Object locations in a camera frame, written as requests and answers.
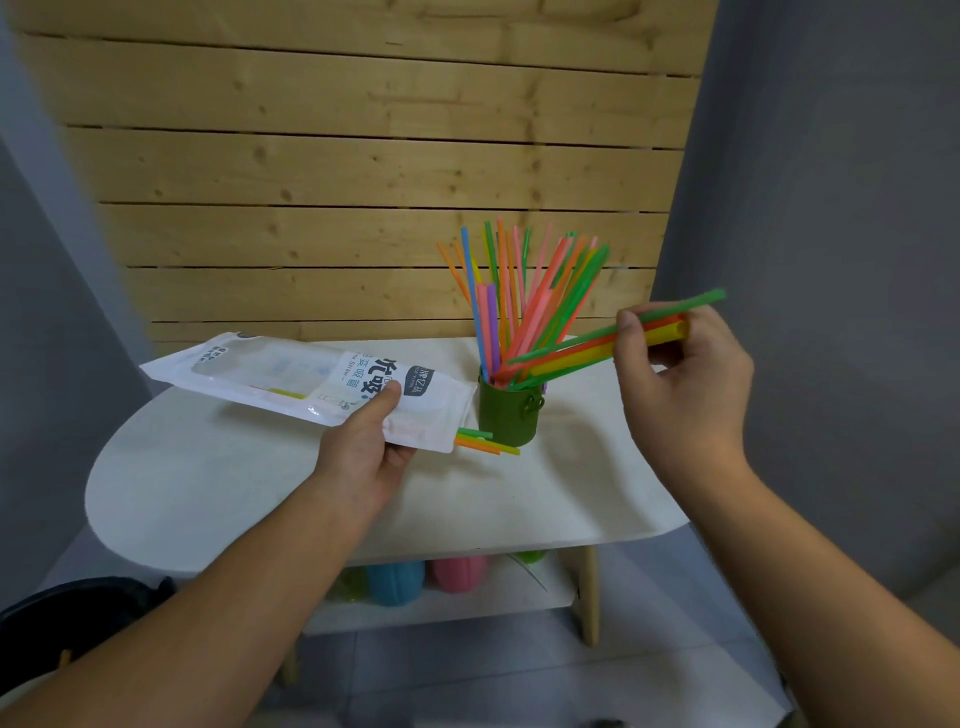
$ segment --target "tiled floor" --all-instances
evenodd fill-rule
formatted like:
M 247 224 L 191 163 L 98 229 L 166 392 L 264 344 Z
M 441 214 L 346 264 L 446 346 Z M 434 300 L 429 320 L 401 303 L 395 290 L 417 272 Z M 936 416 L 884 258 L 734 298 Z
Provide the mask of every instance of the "tiled floor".
M 303 639 L 293 688 L 263 707 L 333 713 L 348 726 L 576 726 L 617 716 L 643 726 L 768 728 L 787 706 L 770 658 L 687 527 L 600 549 L 602 637 L 584 647 L 567 610 Z M 43 586 L 161 574 L 88 530 Z

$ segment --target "wooden plank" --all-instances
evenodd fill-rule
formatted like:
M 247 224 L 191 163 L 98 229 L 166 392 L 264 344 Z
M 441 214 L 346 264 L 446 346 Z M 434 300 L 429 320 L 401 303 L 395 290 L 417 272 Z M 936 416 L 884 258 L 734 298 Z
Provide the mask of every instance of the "wooden plank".
M 9 0 L 60 36 L 697 75 L 716 0 Z
M 577 319 L 570 332 L 587 333 L 608 326 L 613 318 Z M 366 339 L 428 339 L 472 336 L 471 319 L 420 319 L 418 321 L 200 321 L 152 322 L 150 337 L 158 343 L 200 344 L 225 331 L 275 336 L 299 341 L 352 341 Z
M 668 211 L 682 152 L 64 131 L 101 202 Z
M 495 210 L 357 207 L 102 205 L 107 240 L 128 266 L 443 266 L 436 243 L 480 234 Z M 654 267 L 666 213 L 506 212 L 508 230 L 531 226 L 531 265 L 546 225 L 551 245 L 565 231 L 611 246 L 608 266 Z
M 466 319 L 448 271 L 410 268 L 131 268 L 133 301 L 151 321 Z M 607 269 L 584 317 L 646 301 L 654 271 Z
M 23 37 L 65 124 L 683 148 L 700 82 Z

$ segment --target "lower shelf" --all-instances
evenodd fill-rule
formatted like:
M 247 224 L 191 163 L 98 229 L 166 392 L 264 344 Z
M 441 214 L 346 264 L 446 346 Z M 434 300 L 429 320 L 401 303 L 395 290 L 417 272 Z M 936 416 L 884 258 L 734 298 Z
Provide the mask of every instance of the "lower shelf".
M 483 584 L 468 594 L 449 595 L 427 586 L 420 598 L 402 607 L 366 602 L 323 602 L 303 627 L 303 634 L 490 617 L 568 607 L 576 594 L 573 580 L 556 552 L 532 567 L 543 587 L 509 556 L 492 556 Z

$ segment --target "plastic bag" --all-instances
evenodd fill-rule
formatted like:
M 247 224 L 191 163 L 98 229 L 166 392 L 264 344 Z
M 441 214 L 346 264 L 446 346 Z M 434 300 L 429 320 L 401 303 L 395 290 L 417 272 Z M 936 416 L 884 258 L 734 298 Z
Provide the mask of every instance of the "plastic bag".
M 141 369 L 182 389 L 321 425 L 339 425 L 396 379 L 403 396 L 383 423 L 384 438 L 439 452 L 453 451 L 476 389 L 433 369 L 400 364 L 388 353 L 345 352 L 242 333 L 220 334 Z

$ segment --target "right hand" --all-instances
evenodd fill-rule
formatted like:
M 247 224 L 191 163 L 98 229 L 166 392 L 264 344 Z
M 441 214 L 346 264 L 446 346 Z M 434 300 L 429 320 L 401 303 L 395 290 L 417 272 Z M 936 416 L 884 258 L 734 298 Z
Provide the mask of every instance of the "right hand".
M 686 314 L 683 342 L 648 352 L 636 315 L 664 305 L 619 312 L 613 362 L 634 442 L 669 485 L 746 464 L 743 421 L 754 362 L 710 306 Z M 651 364 L 669 368 L 656 374 Z

